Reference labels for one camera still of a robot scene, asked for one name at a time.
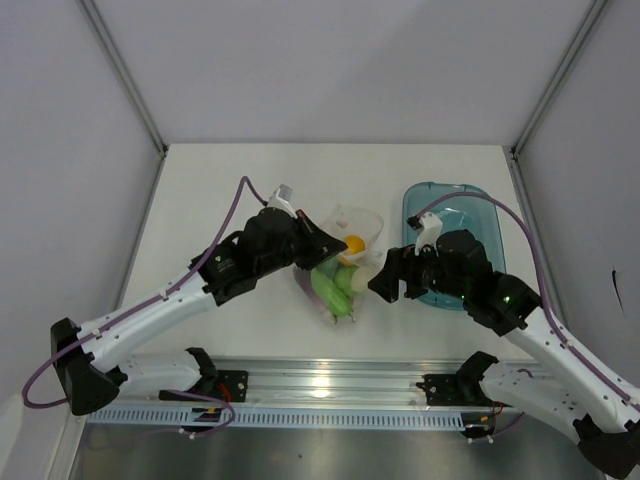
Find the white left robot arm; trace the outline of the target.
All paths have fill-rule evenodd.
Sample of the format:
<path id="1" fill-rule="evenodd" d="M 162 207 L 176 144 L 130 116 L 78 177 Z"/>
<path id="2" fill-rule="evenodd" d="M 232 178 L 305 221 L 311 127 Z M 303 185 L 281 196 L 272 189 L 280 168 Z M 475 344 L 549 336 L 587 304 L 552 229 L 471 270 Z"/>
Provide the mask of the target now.
<path id="1" fill-rule="evenodd" d="M 269 274 L 290 265 L 311 270 L 346 248 L 303 211 L 266 207 L 242 230 L 195 257 L 165 290 L 129 311 L 82 325 L 68 318 L 56 322 L 50 330 L 54 369 L 71 412 L 87 415 L 119 397 L 223 399 L 228 388 L 204 349 L 161 355 L 138 355 L 136 349 L 179 322 L 254 290 Z"/>

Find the light green round squash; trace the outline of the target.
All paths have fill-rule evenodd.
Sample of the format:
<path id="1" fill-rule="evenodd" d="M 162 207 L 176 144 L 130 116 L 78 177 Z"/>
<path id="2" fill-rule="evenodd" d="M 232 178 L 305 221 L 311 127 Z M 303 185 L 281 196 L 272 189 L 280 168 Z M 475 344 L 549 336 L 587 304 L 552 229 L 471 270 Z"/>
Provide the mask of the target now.
<path id="1" fill-rule="evenodd" d="M 334 283 L 347 297 L 355 295 L 355 290 L 352 287 L 352 278 L 357 270 L 356 266 L 342 266 L 335 273 Z"/>

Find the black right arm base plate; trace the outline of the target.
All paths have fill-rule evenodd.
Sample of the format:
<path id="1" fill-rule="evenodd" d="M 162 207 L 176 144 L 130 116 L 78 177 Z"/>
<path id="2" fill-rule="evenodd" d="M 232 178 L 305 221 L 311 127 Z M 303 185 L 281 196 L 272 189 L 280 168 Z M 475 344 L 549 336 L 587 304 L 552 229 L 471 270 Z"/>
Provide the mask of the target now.
<path id="1" fill-rule="evenodd" d="M 458 374 L 426 374 L 415 383 L 429 406 L 490 407 L 493 402 L 479 382 Z"/>

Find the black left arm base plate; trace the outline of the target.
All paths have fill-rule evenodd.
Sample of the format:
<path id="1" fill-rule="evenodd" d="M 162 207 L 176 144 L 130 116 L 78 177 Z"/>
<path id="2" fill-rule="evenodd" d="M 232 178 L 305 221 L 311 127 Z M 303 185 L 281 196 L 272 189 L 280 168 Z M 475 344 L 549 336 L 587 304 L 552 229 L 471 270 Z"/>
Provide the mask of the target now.
<path id="1" fill-rule="evenodd" d="M 248 391 L 249 373 L 244 370 L 218 370 L 198 380 L 187 393 L 223 400 L 227 403 L 244 403 Z"/>

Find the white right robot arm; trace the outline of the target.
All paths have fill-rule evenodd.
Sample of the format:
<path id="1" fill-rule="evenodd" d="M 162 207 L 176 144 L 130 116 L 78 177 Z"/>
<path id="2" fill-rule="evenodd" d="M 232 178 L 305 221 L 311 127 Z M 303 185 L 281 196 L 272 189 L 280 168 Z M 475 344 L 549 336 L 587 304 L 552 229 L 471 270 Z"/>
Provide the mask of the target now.
<path id="1" fill-rule="evenodd" d="M 478 351 L 456 373 L 456 389 L 464 401 L 475 404 L 486 398 L 553 427 L 612 478 L 624 479 L 638 466 L 638 388 L 548 316 L 541 297 L 525 282 L 495 270 L 469 231 L 447 232 L 433 245 L 389 250 L 368 287 L 393 303 L 401 283 L 410 299 L 428 291 L 461 299 L 476 323 L 525 351 L 553 378 L 532 378 Z"/>

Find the light green gourd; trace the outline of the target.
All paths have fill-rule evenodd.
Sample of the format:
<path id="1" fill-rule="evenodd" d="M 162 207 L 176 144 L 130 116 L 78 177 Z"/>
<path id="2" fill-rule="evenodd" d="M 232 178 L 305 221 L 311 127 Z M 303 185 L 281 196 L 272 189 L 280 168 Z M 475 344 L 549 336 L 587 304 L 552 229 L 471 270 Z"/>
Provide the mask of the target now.
<path id="1" fill-rule="evenodd" d="M 333 280 L 317 269 L 311 271 L 310 279 L 315 294 L 334 317 L 349 316 L 351 314 L 351 301 Z"/>

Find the white garlic bulb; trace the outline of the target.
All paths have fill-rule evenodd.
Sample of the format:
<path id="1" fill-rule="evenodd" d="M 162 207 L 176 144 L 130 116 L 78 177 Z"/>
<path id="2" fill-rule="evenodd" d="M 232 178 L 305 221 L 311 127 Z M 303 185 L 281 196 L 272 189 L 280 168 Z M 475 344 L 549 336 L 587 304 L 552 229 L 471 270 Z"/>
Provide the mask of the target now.
<path id="1" fill-rule="evenodd" d="M 355 294 L 360 294 L 368 289 L 369 281 L 376 275 L 375 271 L 369 267 L 358 267 L 353 271 L 350 286 Z"/>

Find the clear zip top bag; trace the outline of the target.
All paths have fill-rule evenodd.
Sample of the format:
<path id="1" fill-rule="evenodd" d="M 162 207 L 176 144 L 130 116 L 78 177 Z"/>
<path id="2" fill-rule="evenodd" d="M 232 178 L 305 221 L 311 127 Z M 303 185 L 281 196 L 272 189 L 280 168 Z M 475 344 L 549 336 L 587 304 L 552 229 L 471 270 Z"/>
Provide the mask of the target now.
<path id="1" fill-rule="evenodd" d="M 366 251 L 355 256 L 346 256 L 345 251 L 336 255 L 342 266 L 369 267 L 377 274 L 381 269 L 382 252 L 377 249 L 377 241 L 384 228 L 384 220 L 378 213 L 363 208 L 337 205 L 331 214 L 322 222 L 321 228 L 329 235 L 344 241 L 348 235 L 358 235 L 366 242 Z M 364 301 L 368 289 L 360 294 L 348 297 L 352 304 L 349 316 L 334 317 L 326 308 L 324 314 L 320 313 L 323 320 L 336 325 L 343 320 L 351 322 L 356 320 L 358 309 Z"/>

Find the yellow lemon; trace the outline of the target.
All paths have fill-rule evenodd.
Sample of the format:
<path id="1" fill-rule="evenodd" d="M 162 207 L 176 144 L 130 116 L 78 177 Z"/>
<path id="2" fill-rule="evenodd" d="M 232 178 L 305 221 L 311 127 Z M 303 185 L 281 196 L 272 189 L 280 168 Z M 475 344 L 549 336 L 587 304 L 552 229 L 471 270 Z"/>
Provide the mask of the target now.
<path id="1" fill-rule="evenodd" d="M 346 256 L 359 255 L 366 251 L 366 242 L 358 235 L 348 235 L 344 238 L 344 243 L 347 245 L 345 250 Z"/>

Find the green bell pepper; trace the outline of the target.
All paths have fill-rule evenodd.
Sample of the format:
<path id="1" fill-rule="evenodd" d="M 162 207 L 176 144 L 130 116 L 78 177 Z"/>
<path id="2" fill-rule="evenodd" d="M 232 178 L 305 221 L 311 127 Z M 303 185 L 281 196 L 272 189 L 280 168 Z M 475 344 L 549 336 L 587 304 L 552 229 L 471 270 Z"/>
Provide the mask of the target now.
<path id="1" fill-rule="evenodd" d="M 316 270 L 328 278 L 333 279 L 339 267 L 340 262 L 336 258 L 331 258 L 319 264 Z"/>

